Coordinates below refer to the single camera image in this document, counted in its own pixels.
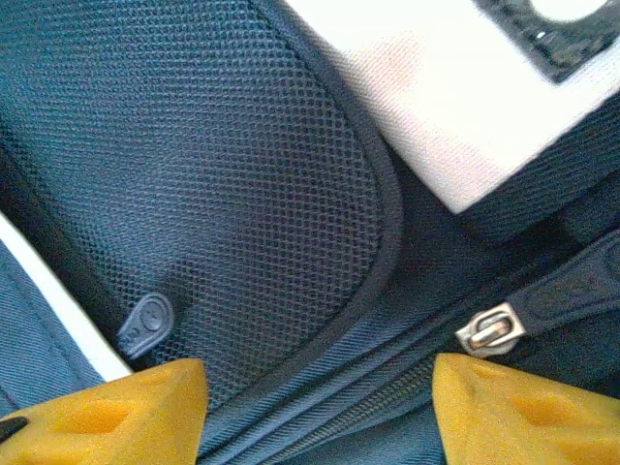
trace metal zipper slider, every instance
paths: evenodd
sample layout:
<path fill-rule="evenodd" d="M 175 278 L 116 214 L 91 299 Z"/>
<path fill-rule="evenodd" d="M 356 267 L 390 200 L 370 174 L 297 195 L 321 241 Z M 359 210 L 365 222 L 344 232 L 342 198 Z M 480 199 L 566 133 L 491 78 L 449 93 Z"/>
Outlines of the metal zipper slider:
<path fill-rule="evenodd" d="M 526 330 L 512 306 L 505 302 L 476 314 L 455 334 L 470 356 L 486 358 L 511 351 Z"/>

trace black mesh fabric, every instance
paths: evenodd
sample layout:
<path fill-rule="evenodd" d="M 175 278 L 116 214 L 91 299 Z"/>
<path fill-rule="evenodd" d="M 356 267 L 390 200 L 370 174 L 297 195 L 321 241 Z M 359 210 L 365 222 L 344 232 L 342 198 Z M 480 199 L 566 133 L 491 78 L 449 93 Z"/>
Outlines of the black mesh fabric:
<path fill-rule="evenodd" d="M 122 318 L 148 292 L 171 299 L 177 326 L 149 363 L 201 357 L 217 409 L 338 314 L 378 254 L 377 176 L 249 2 L 1 12 L 2 144 L 18 187 Z"/>

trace luggage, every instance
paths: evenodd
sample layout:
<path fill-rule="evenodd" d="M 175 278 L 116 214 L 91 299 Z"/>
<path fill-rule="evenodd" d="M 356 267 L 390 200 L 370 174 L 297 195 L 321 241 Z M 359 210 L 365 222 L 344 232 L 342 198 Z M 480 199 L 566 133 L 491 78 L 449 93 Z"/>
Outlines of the luggage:
<path fill-rule="evenodd" d="M 618 93 L 454 213 L 280 4 L 1 12 L 0 210 L 92 322 L 2 237 L 5 413 L 199 357 L 200 464 L 441 463 L 435 356 L 618 240 Z M 617 397 L 608 260 L 553 281 L 493 360 Z"/>

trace zipper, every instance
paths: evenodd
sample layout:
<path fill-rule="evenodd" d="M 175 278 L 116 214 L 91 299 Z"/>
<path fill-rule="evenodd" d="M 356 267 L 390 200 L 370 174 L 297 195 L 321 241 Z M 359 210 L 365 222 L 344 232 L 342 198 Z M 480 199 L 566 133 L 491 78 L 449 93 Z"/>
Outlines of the zipper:
<path fill-rule="evenodd" d="M 504 303 L 478 313 L 455 335 L 470 356 L 510 352 L 518 340 L 537 336 L 620 306 L 620 230 L 595 242 Z"/>
<path fill-rule="evenodd" d="M 620 230 L 595 242 L 544 278 L 475 314 L 454 335 L 465 352 L 485 358 L 510 352 L 524 336 L 549 333 L 560 326 L 612 311 L 620 306 Z M 262 464 L 275 464 L 350 430 L 407 398 L 429 391 L 436 351 L 400 377 L 369 394 L 339 416 L 310 432 Z"/>
<path fill-rule="evenodd" d="M 292 446 L 272 455 L 265 462 L 262 462 L 262 465 L 272 465 L 286 460 L 318 445 L 326 439 L 347 431 L 352 426 L 360 424 L 366 419 L 371 419 L 381 411 L 395 406 L 402 399 L 419 394 L 424 388 L 430 386 L 436 355 L 433 353 L 430 356 L 426 356 L 384 388 L 371 393 L 338 417 L 315 429 Z"/>

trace zipper teeth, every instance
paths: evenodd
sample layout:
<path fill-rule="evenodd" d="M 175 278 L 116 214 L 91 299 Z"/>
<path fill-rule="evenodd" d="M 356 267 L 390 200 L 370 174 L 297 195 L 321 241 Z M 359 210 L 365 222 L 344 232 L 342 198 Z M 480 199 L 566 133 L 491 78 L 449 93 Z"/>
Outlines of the zipper teeth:
<path fill-rule="evenodd" d="M 278 463 L 303 450 L 316 446 L 322 440 L 342 433 L 350 427 L 370 419 L 404 397 L 417 393 L 432 378 L 435 355 L 426 356 L 416 366 L 407 370 L 396 380 L 365 397 L 338 417 L 331 419 L 288 448 L 272 455 L 265 462 L 262 462 L 262 465 Z"/>

